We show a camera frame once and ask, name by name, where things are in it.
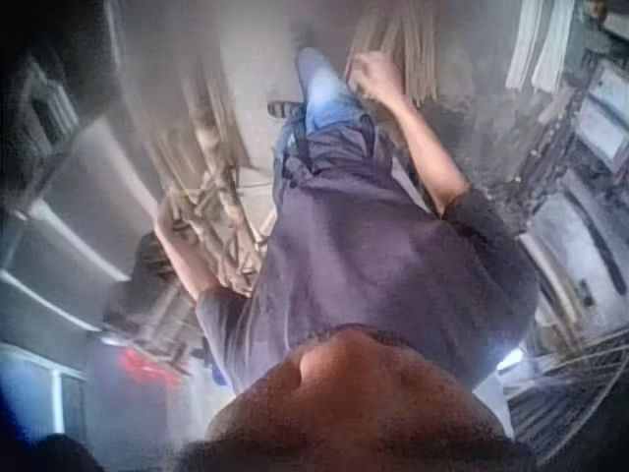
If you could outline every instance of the foot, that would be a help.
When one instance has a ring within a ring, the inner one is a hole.
[[[311,24],[298,21],[293,22],[290,28],[296,54],[305,47],[315,47],[315,32]]]

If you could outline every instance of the jeans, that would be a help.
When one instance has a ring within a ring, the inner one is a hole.
[[[305,47],[296,59],[305,106],[287,118],[274,150],[275,179],[282,178],[287,149],[295,142],[295,129],[305,121],[306,135],[341,123],[357,123],[366,111],[347,85],[336,75],[326,57]]]

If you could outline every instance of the t-shirt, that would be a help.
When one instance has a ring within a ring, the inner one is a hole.
[[[304,339],[363,325],[404,339],[473,388],[512,350],[538,302],[534,271],[486,198],[439,219],[391,177],[381,131],[335,126],[286,157],[282,205],[251,299],[203,293],[197,313],[236,393]]]

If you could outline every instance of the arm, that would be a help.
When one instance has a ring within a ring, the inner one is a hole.
[[[220,283],[199,249],[173,231],[173,222],[170,199],[166,197],[160,204],[155,219],[155,235],[184,288],[197,302],[201,293],[216,290]]]
[[[457,197],[468,192],[470,185],[410,98],[404,95],[399,71],[381,53],[362,54],[354,61],[352,81],[393,115],[420,179],[439,214],[443,214]]]

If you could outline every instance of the person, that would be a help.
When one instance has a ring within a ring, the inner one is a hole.
[[[379,53],[351,82],[392,115],[436,208],[391,177],[395,145],[316,49],[275,150],[278,218],[250,299],[155,223],[238,394],[178,470],[530,470],[471,390],[519,342],[535,274]]]

